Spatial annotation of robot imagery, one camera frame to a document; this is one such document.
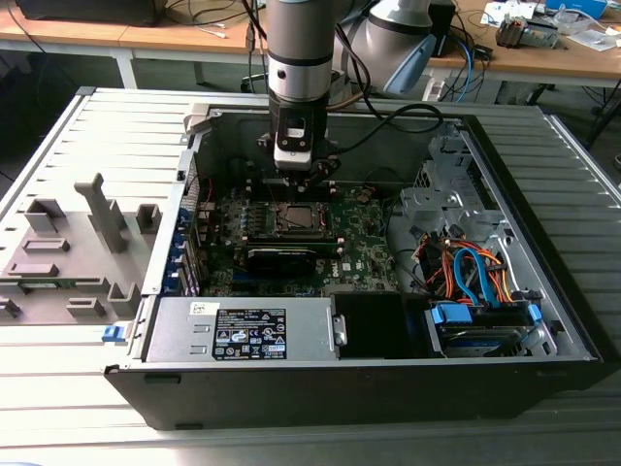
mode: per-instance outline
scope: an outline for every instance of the electronic equipment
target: electronic equipment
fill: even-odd
[[[105,370],[149,425],[516,416],[616,370],[475,119],[407,144],[388,130],[291,201],[260,150],[230,137],[261,135],[258,110],[210,105],[160,222],[131,349]]]
[[[168,0],[16,0],[28,19],[116,22],[153,26]]]
[[[451,0],[432,0],[429,4],[431,33],[436,37],[433,56],[445,56],[451,49],[447,42],[450,23],[455,16],[455,4]]]
[[[496,43],[508,49],[520,46],[554,49],[558,40],[556,26],[535,18],[507,16],[496,31]]]

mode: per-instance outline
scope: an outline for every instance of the floor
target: floor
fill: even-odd
[[[19,174],[75,91],[74,84],[60,68],[71,81],[80,85],[121,87],[120,76],[111,58],[30,54],[28,60],[32,73],[13,72],[0,82],[0,140],[3,141],[0,195],[10,187],[9,178]],[[193,65],[189,62],[135,61],[141,88],[239,92],[241,79],[247,71],[245,65],[204,65],[204,76],[209,83],[204,87],[195,83]],[[259,72],[260,67],[255,65],[253,73]],[[262,83],[256,88],[263,92]],[[515,86],[515,92],[524,93],[528,89],[519,84]],[[578,139],[588,134],[594,119],[591,110],[596,104],[582,88],[559,86],[545,91],[539,104],[546,112],[558,115]],[[619,147],[620,134],[621,119],[618,118],[591,150],[616,183],[621,183],[621,173],[613,166],[616,153],[610,148]]]

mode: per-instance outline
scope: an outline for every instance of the blue latch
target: blue latch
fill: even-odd
[[[468,306],[458,303],[440,303],[431,310],[434,324],[439,323],[473,323],[473,316]]]
[[[543,316],[541,315],[541,311],[539,310],[539,306],[537,304],[529,304],[528,305],[528,314],[531,315],[531,319],[537,325],[543,320]]]
[[[101,341],[104,343],[120,343],[124,342],[123,334],[125,328],[120,325],[108,325],[104,334],[101,336]]]

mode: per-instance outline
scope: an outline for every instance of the white sticker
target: white sticker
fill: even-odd
[[[190,304],[191,316],[215,316],[220,309],[220,303],[204,303],[194,301]]]

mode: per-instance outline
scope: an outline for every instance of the desk leg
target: desk leg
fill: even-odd
[[[452,70],[447,68],[432,68],[429,73],[429,81],[423,93],[423,100],[436,102],[440,99],[444,82],[450,78]]]
[[[112,56],[116,60],[120,78],[123,80],[123,87],[126,89],[137,89],[136,76],[132,66],[132,58],[134,57],[131,50],[113,49]]]

